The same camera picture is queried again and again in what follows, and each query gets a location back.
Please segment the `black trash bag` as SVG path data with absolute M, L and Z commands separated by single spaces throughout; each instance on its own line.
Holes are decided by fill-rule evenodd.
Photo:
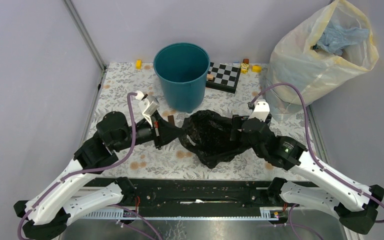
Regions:
M 232 118 L 212 110 L 199 110 L 185 118 L 182 130 L 184 134 L 178 137 L 180 144 L 209 169 L 230 162 L 251 148 L 241 141 L 241 132 L 234 128 Z

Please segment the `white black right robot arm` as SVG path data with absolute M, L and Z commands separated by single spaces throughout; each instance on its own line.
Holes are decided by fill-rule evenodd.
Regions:
M 231 136 L 271 165 L 297 174 L 316 187 L 305 187 L 275 177 L 266 190 L 273 206 L 298 204 L 324 212 L 338 219 L 346 228 L 366 235 L 378 216 L 377 208 L 384 188 L 359 183 L 328 164 L 313 159 L 310 151 L 289 136 L 275 135 L 269 125 L 257 118 L 234 115 Z

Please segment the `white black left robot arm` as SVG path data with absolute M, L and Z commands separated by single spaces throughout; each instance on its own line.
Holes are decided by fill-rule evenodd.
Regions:
M 37 197 L 14 204 L 21 221 L 18 237 L 21 240 L 51 240 L 59 236 L 77 219 L 109 205 L 128 206 L 138 196 L 127 177 L 113 180 L 102 189 L 75 197 L 85 184 L 103 171 L 119 163 L 117 153 L 133 152 L 136 145 L 153 142 L 157 149 L 181 136 L 180 127 L 164 120 L 159 113 L 129 125 L 119 111 L 106 114 L 97 123 L 95 134 L 74 153 L 63 172 Z

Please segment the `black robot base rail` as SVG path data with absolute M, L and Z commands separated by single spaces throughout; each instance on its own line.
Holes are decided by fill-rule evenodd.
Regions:
M 132 210 L 162 208 L 273 208 L 285 209 L 284 203 L 270 201 L 269 181 L 197 180 L 132 178 L 134 195 L 120 205 Z

